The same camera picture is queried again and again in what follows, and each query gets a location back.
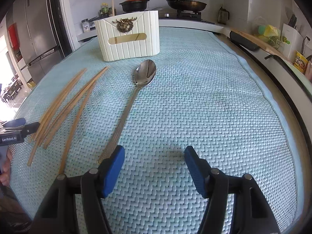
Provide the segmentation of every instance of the table mat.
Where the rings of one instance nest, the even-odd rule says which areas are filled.
[[[103,200],[113,233],[196,233],[207,200],[196,192],[183,152],[192,145],[211,167],[229,175],[254,176],[281,231],[302,212],[301,166],[288,125],[270,91],[247,62],[212,33],[160,28],[160,53],[154,81],[133,104],[119,144],[125,162],[114,191]],[[61,107],[100,69],[68,154],[65,174],[82,175],[97,167],[134,89],[134,70],[146,58],[104,62],[93,39],[56,65],[31,92],[16,118],[38,121],[54,97],[82,68],[87,72]],[[68,115],[48,149],[33,143],[11,146],[11,186],[34,217],[60,165],[79,105]],[[86,233],[81,198],[77,216]],[[233,196],[222,233],[228,233]]]

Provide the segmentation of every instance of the cutting board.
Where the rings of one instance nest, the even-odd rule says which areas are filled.
[[[284,60],[287,60],[290,62],[285,56],[283,56],[278,50],[276,50],[274,47],[270,46],[268,43],[265,43],[264,41],[260,40],[256,36],[250,35],[248,33],[236,30],[236,29],[231,29],[231,31],[243,36],[244,38],[250,40],[251,42],[255,43],[258,45],[262,50],[268,52],[269,54],[275,54],[279,57],[281,57]]]

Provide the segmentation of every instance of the gold ornament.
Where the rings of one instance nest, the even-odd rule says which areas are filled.
[[[118,31],[120,32],[123,32],[123,33],[126,33],[126,32],[130,32],[133,28],[133,22],[132,21],[135,21],[137,19],[136,18],[125,18],[125,19],[120,19],[120,21],[116,20],[113,21],[113,23],[117,24],[116,28]]]

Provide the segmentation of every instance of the power outlet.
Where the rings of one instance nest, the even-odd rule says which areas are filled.
[[[312,50],[312,40],[311,40],[311,38],[310,38],[310,41],[305,39],[305,45]]]

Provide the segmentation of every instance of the kettle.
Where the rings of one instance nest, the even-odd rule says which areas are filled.
[[[228,12],[226,9],[221,7],[219,9],[218,23],[226,25],[229,19],[230,19],[230,12]]]

